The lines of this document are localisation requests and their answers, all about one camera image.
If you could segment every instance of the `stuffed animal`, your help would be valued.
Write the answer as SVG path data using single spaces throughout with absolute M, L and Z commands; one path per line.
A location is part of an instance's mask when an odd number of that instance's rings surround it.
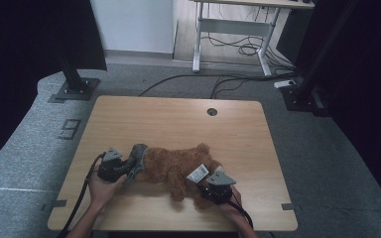
M 202 175 L 199 184 L 206 185 L 206 178 L 217 171 L 222 171 L 221 163 L 214 160 L 209 154 L 207 144 L 199 144 L 195 148 L 169 151 L 163 148 L 146 149 L 143 161 L 143 170 L 136 174 L 136 180 L 151 183 L 168 182 L 171 198 L 175 201 L 184 200 L 188 193 L 193 193 L 193 203 L 199 209 L 206 209 L 213 203 L 202 197 L 194 181 L 187 177 L 204 165 L 208 175 Z

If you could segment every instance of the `white wall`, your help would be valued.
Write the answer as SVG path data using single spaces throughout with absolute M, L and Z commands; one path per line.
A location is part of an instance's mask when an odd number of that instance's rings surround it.
M 105 50 L 171 54 L 175 0 L 91 0 Z

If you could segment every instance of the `brown teddy bear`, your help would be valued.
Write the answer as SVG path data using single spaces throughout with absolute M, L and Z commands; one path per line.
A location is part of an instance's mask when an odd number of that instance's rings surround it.
M 198 184 L 207 185 L 206 177 L 216 171 L 222 171 L 221 163 L 214 160 L 209 154 L 207 144 L 201 143 L 195 148 L 174 151 L 164 148 L 147 148 L 144 144 L 137 144 L 134 146 L 134 150 L 140 151 L 139 147 L 145 149 L 145 152 L 139 153 L 143 155 L 140 162 L 142 171 L 136 173 L 136 180 L 151 183 L 168 182 L 171 198 L 175 201 L 184 200 L 188 192 L 193 193 L 193 203 L 199 209 L 206 209 L 213 205 L 211 201 L 201 196 L 195 181 L 188 179 L 192 172 L 200 174 L 201 171 L 204 171 L 204 168 L 200 167 L 201 165 L 205 166 L 205 174 L 208 175 L 199 175 L 199 178 L 196 179 L 196 182 L 200 180 Z

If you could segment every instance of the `gray carpet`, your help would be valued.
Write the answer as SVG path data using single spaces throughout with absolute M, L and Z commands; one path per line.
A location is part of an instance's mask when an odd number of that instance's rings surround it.
M 136 96 L 163 78 L 189 73 L 183 67 L 126 64 L 110 64 L 108 72 L 81 70 L 82 76 L 101 82 L 90 101 L 65 103 L 48 103 L 63 84 L 63 75 L 42 79 L 31 110 L 0 151 L 0 237 L 56 237 L 58 232 L 47 228 L 51 203 L 99 95 Z M 227 71 L 203 69 L 200 74 L 208 73 Z M 172 79 L 144 96 L 209 98 L 215 81 L 216 77 Z M 247 82 L 218 98 L 257 100 L 264 107 L 299 221 L 295 232 L 275 236 L 381 237 L 381 188 L 355 149 L 332 119 L 287 111 L 273 83 Z M 66 119 L 81 120 L 73 140 L 58 139 Z M 260 232 L 260 237 L 270 235 Z

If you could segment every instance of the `tabletop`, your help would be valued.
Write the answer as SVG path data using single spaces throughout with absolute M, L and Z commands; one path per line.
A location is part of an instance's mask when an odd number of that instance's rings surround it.
M 66 206 L 53 209 L 49 228 L 64 227 L 95 157 L 110 147 L 127 157 L 137 143 L 168 150 L 207 143 L 212 157 L 237 181 L 255 230 L 297 228 L 294 211 L 282 207 L 291 200 L 259 102 L 123 96 L 97 99 L 58 196 Z M 88 205 L 87 192 L 71 227 Z M 235 227 L 216 206 L 197 210 L 191 197 L 172 201 L 167 184 L 134 182 L 116 193 L 94 229 L 234 231 Z
M 250 6 L 264 6 L 264 7 L 277 7 L 277 8 L 291 8 L 291 9 L 313 9 L 315 4 L 304 3 L 302 0 L 191 0 L 193 2 L 203 3 L 220 3 L 220 4 L 234 4 L 234 5 L 250 5 Z

